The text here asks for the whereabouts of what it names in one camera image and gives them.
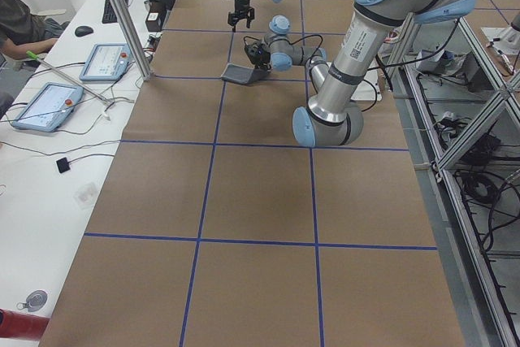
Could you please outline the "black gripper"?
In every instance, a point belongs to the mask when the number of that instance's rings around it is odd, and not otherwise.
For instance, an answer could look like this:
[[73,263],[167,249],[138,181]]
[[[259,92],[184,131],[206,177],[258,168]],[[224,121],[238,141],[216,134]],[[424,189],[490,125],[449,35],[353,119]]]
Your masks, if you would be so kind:
[[239,21],[246,20],[246,28],[250,28],[255,20],[255,10],[250,6],[250,0],[234,0],[234,10],[227,16],[227,23],[236,30]]
[[268,72],[271,70],[271,54],[269,52],[258,52],[253,56],[254,68]]

